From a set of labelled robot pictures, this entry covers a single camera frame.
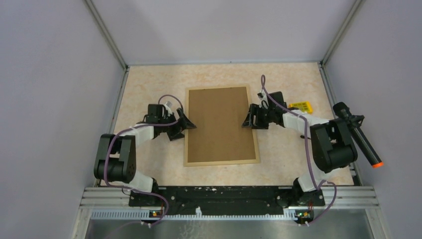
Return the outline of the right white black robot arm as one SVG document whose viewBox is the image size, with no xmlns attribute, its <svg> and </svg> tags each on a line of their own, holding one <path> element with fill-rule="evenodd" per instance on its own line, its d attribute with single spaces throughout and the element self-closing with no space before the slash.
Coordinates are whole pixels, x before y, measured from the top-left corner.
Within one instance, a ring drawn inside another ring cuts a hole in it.
<svg viewBox="0 0 422 239">
<path fill-rule="evenodd" d="M 288 107 L 281 92 L 258 93 L 259 104 L 251 104 L 242 127 L 268 129 L 270 123 L 299 132 L 305 139 L 308 172 L 296 178 L 284 203 L 305 205 L 327 182 L 331 173 L 357 159 L 357 150 L 347 123 L 323 119 Z"/>
</svg>

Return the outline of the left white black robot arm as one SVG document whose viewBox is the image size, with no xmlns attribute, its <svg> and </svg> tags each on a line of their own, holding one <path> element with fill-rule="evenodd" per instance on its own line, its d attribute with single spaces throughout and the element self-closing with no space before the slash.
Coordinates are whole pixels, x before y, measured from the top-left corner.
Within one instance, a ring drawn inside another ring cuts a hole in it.
<svg viewBox="0 0 422 239">
<path fill-rule="evenodd" d="M 94 177 L 107 185 L 117 182 L 118 187 L 141 193 L 141 200 L 148 206 L 157 204 L 160 193 L 154 189 L 154 179 L 137 170 L 136 149 L 162 133 L 174 141 L 184 138 L 185 130 L 196 129 L 183 108 L 177 108 L 176 113 L 178 117 L 168 103 L 149 104 L 142 121 L 117 134 L 102 134 L 94 164 Z"/>
</svg>

